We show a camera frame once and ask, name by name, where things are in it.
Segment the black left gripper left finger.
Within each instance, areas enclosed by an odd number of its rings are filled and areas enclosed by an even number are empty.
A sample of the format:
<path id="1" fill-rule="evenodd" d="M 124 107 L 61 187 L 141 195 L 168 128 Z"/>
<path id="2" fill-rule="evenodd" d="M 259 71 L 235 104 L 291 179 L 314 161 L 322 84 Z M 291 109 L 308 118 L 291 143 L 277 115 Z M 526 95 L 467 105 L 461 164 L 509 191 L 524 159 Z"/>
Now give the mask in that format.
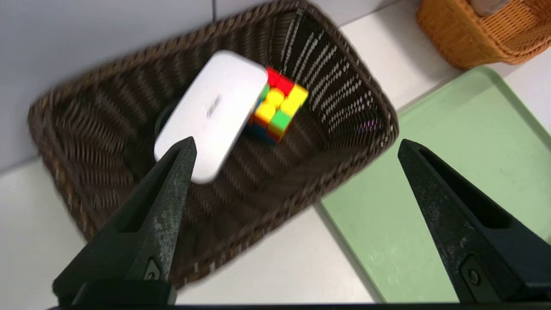
<path id="1" fill-rule="evenodd" d="M 53 281 L 59 302 L 174 302 L 168 280 L 197 149 L 172 145 Z"/>

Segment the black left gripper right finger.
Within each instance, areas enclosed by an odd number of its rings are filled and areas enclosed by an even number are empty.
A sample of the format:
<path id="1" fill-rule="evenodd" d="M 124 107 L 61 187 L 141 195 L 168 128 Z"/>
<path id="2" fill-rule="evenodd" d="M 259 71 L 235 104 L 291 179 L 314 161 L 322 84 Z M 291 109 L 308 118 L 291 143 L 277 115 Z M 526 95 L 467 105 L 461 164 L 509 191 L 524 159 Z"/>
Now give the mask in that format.
<path id="1" fill-rule="evenodd" d="M 461 304 L 548 304 L 550 245 L 427 147 L 398 159 Z"/>

